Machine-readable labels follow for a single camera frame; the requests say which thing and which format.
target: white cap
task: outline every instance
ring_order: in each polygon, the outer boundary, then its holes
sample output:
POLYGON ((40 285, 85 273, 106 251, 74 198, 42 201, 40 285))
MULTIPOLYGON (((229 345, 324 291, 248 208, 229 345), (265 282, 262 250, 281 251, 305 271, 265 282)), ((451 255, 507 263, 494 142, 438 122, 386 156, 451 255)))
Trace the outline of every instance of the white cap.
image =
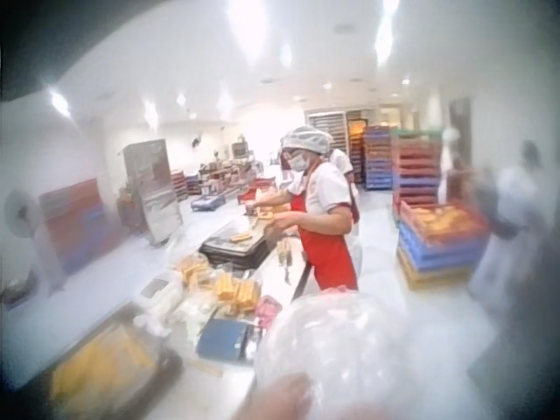
POLYGON ((441 136, 441 139, 443 140, 444 144, 455 143, 460 138, 461 138, 461 133, 459 133, 458 129, 452 126, 444 129, 444 133, 441 136))
POLYGON ((304 125, 290 131, 282 139, 283 149, 304 149, 325 155, 331 149, 333 138, 329 133, 304 125))

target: bakery worker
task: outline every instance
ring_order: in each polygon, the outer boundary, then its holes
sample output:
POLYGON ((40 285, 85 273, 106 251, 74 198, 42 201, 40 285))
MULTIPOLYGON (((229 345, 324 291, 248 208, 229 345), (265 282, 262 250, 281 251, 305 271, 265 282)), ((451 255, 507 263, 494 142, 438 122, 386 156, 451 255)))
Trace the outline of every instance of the bakery worker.
POLYGON ((443 147, 440 158, 441 181, 437 189, 437 202, 446 204, 464 197, 464 180, 470 171, 459 155, 459 130, 448 127, 442 134, 443 147))
POLYGON ((504 169, 497 182, 498 205, 486 251, 469 281, 469 291, 491 312, 505 315, 515 286, 526 279, 546 223, 538 206, 536 171, 541 156, 526 141, 521 162, 504 169))
POLYGON ((328 158, 328 161, 330 163, 339 168, 339 171, 344 174, 344 177, 352 188, 353 199, 356 201, 356 203, 358 203, 358 188, 356 188, 356 184, 354 181, 354 167, 352 166, 352 162, 350 162, 350 157, 341 149, 333 147, 333 137, 330 134, 327 135, 329 136, 330 150, 326 157, 328 158))
POLYGON ((296 172, 294 181, 251 206, 290 203, 290 212, 275 214, 272 229, 279 233, 298 228, 321 290, 337 286, 356 290, 361 272, 361 244, 356 232, 360 215, 347 179, 324 160, 329 135, 303 126, 288 133, 282 145, 283 155, 296 172))

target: face mask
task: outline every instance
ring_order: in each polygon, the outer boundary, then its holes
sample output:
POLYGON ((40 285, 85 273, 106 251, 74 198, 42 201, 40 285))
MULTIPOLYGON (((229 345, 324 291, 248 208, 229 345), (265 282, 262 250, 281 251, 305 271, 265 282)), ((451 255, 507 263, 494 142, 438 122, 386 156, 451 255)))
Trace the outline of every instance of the face mask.
POLYGON ((288 160, 290 168, 295 172, 303 172, 309 167, 309 160, 302 155, 297 155, 288 160))

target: hair net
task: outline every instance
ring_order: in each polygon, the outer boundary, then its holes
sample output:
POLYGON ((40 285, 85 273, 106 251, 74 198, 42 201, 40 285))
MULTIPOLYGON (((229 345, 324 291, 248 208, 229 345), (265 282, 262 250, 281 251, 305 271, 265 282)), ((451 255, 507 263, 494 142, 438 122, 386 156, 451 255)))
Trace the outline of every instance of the hair net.
POLYGON ((332 139, 330 134, 304 125, 290 131, 283 137, 281 143, 283 149, 304 149, 314 151, 319 155, 325 155, 331 149, 330 142, 332 139))
POLYGON ((374 297, 304 296, 264 336, 255 358, 257 385, 305 373, 313 384, 308 420, 339 419, 350 410, 393 418, 409 407, 416 383, 407 340, 403 319, 374 297))
POLYGON ((447 127, 444 129, 444 133, 441 138, 444 141, 444 144, 451 144, 458 141, 461 138, 461 134, 455 127, 447 127))

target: doorway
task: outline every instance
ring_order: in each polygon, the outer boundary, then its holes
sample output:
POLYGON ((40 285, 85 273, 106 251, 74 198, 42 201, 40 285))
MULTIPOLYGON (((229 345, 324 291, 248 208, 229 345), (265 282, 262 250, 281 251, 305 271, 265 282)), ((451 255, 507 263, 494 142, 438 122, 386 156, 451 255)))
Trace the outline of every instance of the doorway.
POLYGON ((471 99, 462 98, 449 104, 449 121, 461 134, 459 152, 465 165, 472 164, 473 138, 471 132, 471 99))

